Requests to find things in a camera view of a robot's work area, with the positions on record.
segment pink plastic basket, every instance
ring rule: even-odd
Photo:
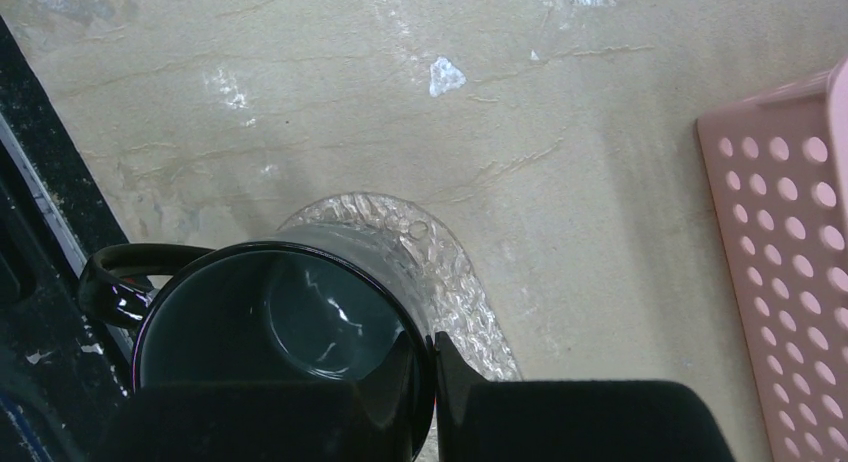
[[[776,461],[848,461],[846,64],[698,120]]]

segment concrete floor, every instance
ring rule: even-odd
[[[683,382],[739,460],[762,461],[693,122],[834,65],[846,5],[0,0],[0,13],[132,240],[222,246],[353,190],[415,201],[465,245],[526,378]]]

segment mug handle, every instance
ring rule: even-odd
[[[101,322],[137,330],[153,301],[153,288],[128,277],[176,275],[212,249],[170,244],[123,244],[94,253],[80,275],[77,300]]]

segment black mug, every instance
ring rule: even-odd
[[[170,275],[156,291],[132,277]],[[413,453],[433,414],[432,297],[403,246],[336,224],[289,227],[220,250],[127,244],[80,280],[89,316],[137,332],[134,390],[171,383],[362,380],[399,338],[413,352]]]

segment mug rim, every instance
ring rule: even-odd
[[[413,353],[415,354],[415,358],[418,362],[418,368],[420,371],[419,394],[418,400],[416,400],[415,404],[415,407],[418,410],[412,411],[412,421],[410,424],[412,427],[411,435],[413,440],[413,455],[417,455],[421,448],[424,446],[424,441],[427,438],[427,433],[430,430],[430,424],[433,419],[433,408],[435,404],[436,374],[434,361],[431,357],[432,350],[430,350],[433,347],[433,340],[431,334],[421,333],[421,330],[415,324],[403,304],[375,277],[360,269],[357,265],[348,262],[347,260],[335,254],[308,245],[285,242],[280,240],[259,240],[242,242],[239,244],[230,245],[228,247],[212,251],[209,254],[206,254],[198,258],[197,260],[191,262],[190,264],[186,265],[173,277],[171,277],[171,279],[168,280],[168,282],[165,283],[162,289],[159,290],[154,296],[153,301],[148,307],[148,312],[144,316],[144,319],[141,322],[141,326],[138,329],[138,334],[135,337],[135,343],[133,344],[132,355],[130,358],[130,377],[132,381],[133,392],[136,392],[141,388],[140,354],[142,352],[142,349],[144,348],[144,341],[147,336],[147,329],[149,328],[150,321],[153,320],[156,313],[159,311],[159,308],[161,307],[162,303],[170,296],[174,289],[181,282],[185,281],[199,270],[208,267],[216,262],[220,262],[226,258],[235,255],[268,250],[317,257],[347,271],[349,274],[353,275],[362,282],[366,283],[372,289],[376,290],[378,294],[387,302],[389,302],[389,304],[391,304],[392,307],[395,309],[398,314],[398,318],[400,319],[401,325],[403,325],[404,329],[411,334],[418,335],[418,337],[410,337],[410,339],[412,339]]]

